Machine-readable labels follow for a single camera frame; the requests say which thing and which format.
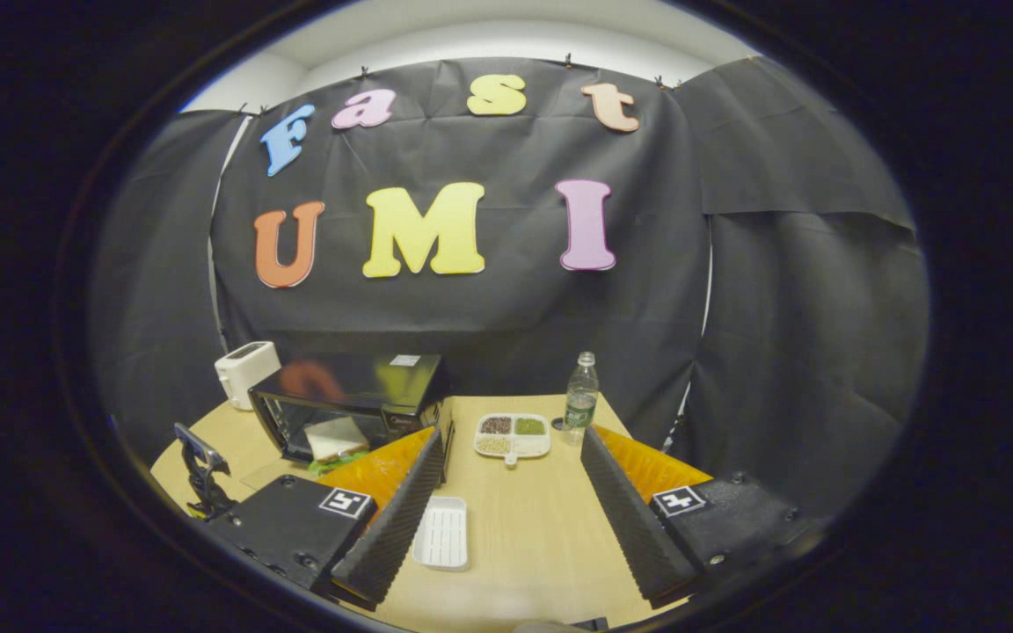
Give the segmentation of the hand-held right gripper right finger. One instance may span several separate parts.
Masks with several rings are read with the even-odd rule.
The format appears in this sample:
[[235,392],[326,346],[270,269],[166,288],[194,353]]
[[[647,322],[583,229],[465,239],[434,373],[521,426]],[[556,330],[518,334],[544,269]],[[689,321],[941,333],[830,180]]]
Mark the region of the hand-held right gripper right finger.
[[602,427],[580,461],[638,590],[655,608],[730,592],[798,556],[820,522],[743,472],[715,478]]

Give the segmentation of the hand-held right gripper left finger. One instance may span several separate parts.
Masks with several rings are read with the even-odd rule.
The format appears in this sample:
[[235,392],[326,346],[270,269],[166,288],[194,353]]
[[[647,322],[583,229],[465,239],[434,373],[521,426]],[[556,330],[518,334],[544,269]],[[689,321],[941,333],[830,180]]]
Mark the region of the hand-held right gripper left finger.
[[374,608],[401,569],[445,461],[440,430],[419,430],[317,481],[275,478],[208,530],[295,585]]

